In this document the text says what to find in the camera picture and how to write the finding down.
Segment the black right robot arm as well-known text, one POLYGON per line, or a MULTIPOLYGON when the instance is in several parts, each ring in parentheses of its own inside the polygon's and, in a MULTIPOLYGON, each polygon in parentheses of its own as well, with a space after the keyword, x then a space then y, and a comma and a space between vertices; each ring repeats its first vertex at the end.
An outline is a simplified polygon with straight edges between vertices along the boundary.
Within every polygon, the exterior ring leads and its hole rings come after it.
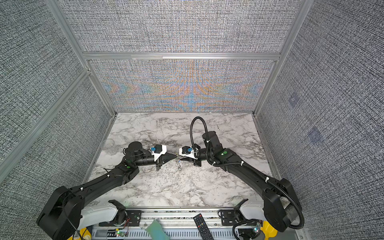
POLYGON ((209 131, 205 120, 195 117, 190 125, 191 146, 182 147, 180 155, 183 160, 206 160, 211 166, 220 168, 235 175, 250 186, 264 201, 264 216, 267 222, 277 231, 284 232, 287 228, 303 229, 305 216, 296 191, 285 178, 277 180, 262 173, 245 162, 236 152, 224 148, 215 131, 209 131), (201 149, 194 142, 193 128, 200 120, 204 126, 202 135, 205 148, 201 149))

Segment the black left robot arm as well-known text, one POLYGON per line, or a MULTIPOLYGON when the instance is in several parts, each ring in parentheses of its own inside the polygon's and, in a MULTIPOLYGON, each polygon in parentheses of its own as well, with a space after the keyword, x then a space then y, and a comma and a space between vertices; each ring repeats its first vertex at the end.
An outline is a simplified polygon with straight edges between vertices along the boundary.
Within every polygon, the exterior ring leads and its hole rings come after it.
POLYGON ((54 190, 37 218, 37 225, 53 240, 66 240, 85 228, 90 219, 84 208, 110 190, 127 184, 140 172, 141 166, 156 166, 157 170, 177 155, 168 153, 165 145, 146 150, 142 143, 132 142, 123 150, 122 161, 106 174, 85 184, 54 190))

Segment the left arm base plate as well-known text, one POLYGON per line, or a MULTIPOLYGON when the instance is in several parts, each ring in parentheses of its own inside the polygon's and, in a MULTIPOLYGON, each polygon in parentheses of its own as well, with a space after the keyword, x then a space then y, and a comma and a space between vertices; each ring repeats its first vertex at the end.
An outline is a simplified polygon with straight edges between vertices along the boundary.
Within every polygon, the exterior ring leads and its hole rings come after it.
POLYGON ((99 227, 138 227, 141 217, 141 210, 119 211, 112 221, 99 223, 99 227))

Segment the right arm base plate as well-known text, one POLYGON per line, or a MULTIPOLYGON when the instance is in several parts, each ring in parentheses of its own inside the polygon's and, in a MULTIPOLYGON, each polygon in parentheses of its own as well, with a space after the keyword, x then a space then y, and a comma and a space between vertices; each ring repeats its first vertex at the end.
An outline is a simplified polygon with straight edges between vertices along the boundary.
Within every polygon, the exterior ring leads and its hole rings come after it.
POLYGON ((221 209, 218 211, 218 216, 223 226, 234 226, 243 220, 241 213, 234 209, 221 209))

